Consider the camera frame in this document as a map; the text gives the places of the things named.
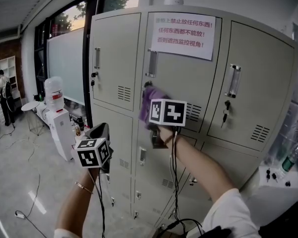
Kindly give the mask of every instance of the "person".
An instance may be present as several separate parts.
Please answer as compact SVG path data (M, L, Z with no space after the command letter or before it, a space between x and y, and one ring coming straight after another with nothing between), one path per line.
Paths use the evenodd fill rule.
M7 101L7 99L12 96L11 86L7 87L9 89L5 90L7 82L10 84L9 78L4 75L3 70L0 70L0 104L4 115L5 126L9 126L9 116L11 123L14 123L13 112L8 107L8 104L12 107L13 103L9 103L10 100Z
M159 126L159 130L161 139L171 149L172 131L162 126ZM251 221L249 209L224 169L211 157L195 149L181 135L177 135L175 144L177 158L197 179L213 201L213 206L203 222L204 232L210 234L210 231L220 226L222 229L230 229L230 238L260 238L257 227ZM98 169L92 172L96 179ZM75 185L70 192L61 208L54 238L82 237L83 224L91 197L90 191L93 191L94 184L88 172L78 183L85 189Z

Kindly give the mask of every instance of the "frosted glass panel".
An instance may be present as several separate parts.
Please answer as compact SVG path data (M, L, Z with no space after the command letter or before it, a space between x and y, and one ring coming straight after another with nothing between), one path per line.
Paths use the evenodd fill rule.
M64 97L84 105L83 31L81 28L48 40L48 61L50 77L63 79Z

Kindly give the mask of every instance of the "white cube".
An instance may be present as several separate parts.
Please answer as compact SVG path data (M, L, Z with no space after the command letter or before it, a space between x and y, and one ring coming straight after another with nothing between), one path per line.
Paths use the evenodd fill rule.
M83 168L100 168L109 158L106 138L78 140L74 149Z
M185 126L186 101L169 99L151 100L149 121L170 126Z

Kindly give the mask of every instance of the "brick wall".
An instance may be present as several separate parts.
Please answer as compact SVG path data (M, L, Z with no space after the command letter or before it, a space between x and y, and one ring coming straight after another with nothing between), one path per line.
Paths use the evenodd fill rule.
M16 80L21 97L24 98L24 85L21 69L21 41L20 39L0 43L0 60L15 56Z

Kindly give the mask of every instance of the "black pants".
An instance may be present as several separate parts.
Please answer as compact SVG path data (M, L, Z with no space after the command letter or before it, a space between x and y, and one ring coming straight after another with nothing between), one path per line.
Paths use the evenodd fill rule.
M13 112L11 112L10 109L8 108L6 103L6 98L3 98L3 97L1 98L1 107L4 115L4 119L5 119L5 125L9 124L9 116L10 116L11 123L14 123Z

